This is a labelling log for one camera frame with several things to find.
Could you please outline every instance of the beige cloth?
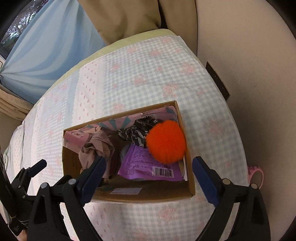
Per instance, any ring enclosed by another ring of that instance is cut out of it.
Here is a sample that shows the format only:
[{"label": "beige cloth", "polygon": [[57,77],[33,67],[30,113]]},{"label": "beige cloth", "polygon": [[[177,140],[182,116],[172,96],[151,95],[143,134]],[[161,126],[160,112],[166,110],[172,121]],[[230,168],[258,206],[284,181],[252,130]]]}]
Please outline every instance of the beige cloth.
[{"label": "beige cloth", "polygon": [[114,153],[114,146],[106,133],[100,127],[93,128],[90,131],[89,140],[83,145],[78,153],[82,169],[89,168],[94,162],[96,153],[106,159],[107,168],[103,178],[109,177],[110,159]]},{"label": "beige cloth", "polygon": [[24,120],[33,105],[26,100],[7,93],[5,89],[0,85],[0,112],[19,121]]},{"label": "beige cloth", "polygon": [[169,30],[197,54],[195,0],[78,0],[106,44],[161,26],[159,6]]}]

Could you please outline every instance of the window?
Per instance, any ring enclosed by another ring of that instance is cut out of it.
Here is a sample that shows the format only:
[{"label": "window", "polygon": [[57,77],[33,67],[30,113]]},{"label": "window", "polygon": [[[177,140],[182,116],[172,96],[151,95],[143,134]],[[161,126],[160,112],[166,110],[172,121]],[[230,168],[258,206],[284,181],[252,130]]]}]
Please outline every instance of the window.
[{"label": "window", "polygon": [[5,59],[2,58],[2,56],[0,55],[0,69],[2,68],[4,62],[5,62]]},{"label": "window", "polygon": [[32,0],[19,13],[19,15],[10,25],[0,43],[0,54],[4,59],[8,57],[10,51],[12,50],[13,46],[15,45],[16,41],[18,40],[24,29],[28,26],[28,24],[47,2],[48,0]]}]

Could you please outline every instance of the label sticker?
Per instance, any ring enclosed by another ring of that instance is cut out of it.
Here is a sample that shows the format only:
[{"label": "label sticker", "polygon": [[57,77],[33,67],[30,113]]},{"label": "label sticker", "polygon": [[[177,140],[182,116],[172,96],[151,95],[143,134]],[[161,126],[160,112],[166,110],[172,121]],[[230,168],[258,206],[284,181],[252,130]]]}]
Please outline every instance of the label sticker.
[{"label": "label sticker", "polygon": [[110,194],[138,195],[142,188],[116,188]]},{"label": "label sticker", "polygon": [[174,171],[167,168],[152,167],[152,176],[174,178]]}]

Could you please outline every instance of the screw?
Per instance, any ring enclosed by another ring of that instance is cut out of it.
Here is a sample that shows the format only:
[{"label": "screw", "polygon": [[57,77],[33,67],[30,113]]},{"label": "screw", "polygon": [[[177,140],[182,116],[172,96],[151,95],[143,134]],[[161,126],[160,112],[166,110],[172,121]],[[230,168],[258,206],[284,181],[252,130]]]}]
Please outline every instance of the screw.
[{"label": "screw", "polygon": [[256,183],[252,183],[252,184],[251,184],[251,187],[252,187],[253,189],[257,189],[257,188],[258,188],[258,185],[257,185]]},{"label": "screw", "polygon": [[222,182],[225,184],[225,185],[229,185],[231,182],[229,179],[225,178],[222,180]]},{"label": "screw", "polygon": [[70,180],[68,181],[68,183],[69,183],[70,185],[73,185],[73,184],[76,183],[76,179],[72,178],[72,179],[70,179]]},{"label": "screw", "polygon": [[46,188],[46,187],[47,187],[47,183],[42,183],[42,184],[40,185],[40,187],[41,187],[41,188]]}]

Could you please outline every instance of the checkered bedsheet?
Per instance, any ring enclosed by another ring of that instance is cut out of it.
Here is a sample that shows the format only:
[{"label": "checkered bedsheet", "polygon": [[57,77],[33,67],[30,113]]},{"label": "checkered bedsheet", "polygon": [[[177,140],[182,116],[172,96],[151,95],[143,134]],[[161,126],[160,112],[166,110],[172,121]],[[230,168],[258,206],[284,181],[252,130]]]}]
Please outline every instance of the checkered bedsheet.
[{"label": "checkered bedsheet", "polygon": [[[65,128],[147,105],[178,102],[191,157],[201,155],[222,178],[247,185],[241,139],[225,100],[205,68],[178,36],[156,37],[95,59],[47,92],[15,131],[6,151],[10,180],[40,159],[47,168],[29,188],[53,185],[62,175]],[[65,224],[78,240],[64,205]],[[178,202],[92,202],[85,211],[103,240],[195,240],[214,210],[200,186]],[[223,238],[234,222],[235,206]]]}]

